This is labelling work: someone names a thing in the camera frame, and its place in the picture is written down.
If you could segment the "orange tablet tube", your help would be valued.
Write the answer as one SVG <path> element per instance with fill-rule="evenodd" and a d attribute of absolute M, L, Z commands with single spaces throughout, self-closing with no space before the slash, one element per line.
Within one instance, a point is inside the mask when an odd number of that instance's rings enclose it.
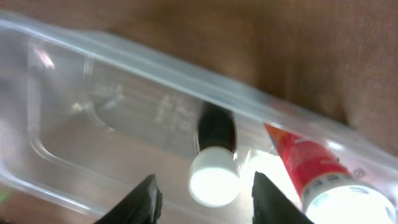
<path fill-rule="evenodd" d="M 265 126 L 313 223 L 384 224 L 397 221 L 392 202 L 359 180 L 326 147 L 269 124 Z"/>

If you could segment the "dark brown medicine bottle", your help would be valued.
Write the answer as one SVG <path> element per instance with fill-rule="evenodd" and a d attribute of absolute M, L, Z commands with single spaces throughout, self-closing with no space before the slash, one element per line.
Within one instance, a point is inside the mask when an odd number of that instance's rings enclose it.
<path fill-rule="evenodd" d="M 188 178 L 190 195 L 202 206 L 224 207 L 239 194 L 233 112 L 205 103 L 193 133 L 193 143 L 195 158 Z"/>

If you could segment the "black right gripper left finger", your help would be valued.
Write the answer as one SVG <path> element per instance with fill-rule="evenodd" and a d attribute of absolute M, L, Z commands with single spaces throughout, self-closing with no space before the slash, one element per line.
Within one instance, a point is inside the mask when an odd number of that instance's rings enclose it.
<path fill-rule="evenodd" d="M 94 224 L 157 224 L 162 206 L 163 194 L 151 174 Z"/>

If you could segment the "clear plastic container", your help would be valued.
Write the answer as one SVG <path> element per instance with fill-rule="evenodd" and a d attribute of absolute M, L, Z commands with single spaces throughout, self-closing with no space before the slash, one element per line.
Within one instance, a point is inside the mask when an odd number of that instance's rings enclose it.
<path fill-rule="evenodd" d="M 206 104 L 236 122 L 240 193 L 221 208 L 188 191 Z M 250 223 L 257 171 L 300 205 L 267 124 L 334 152 L 387 197 L 382 214 L 397 221 L 397 158 L 352 129 L 137 43 L 1 12 L 1 180 L 14 188 L 102 216 L 155 174 L 161 223 Z"/>

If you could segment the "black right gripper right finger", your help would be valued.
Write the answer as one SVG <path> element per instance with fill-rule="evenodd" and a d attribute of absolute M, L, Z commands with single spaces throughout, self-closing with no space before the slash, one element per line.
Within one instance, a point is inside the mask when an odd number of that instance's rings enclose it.
<path fill-rule="evenodd" d="M 263 173 L 252 186 L 253 224 L 313 224 Z"/>

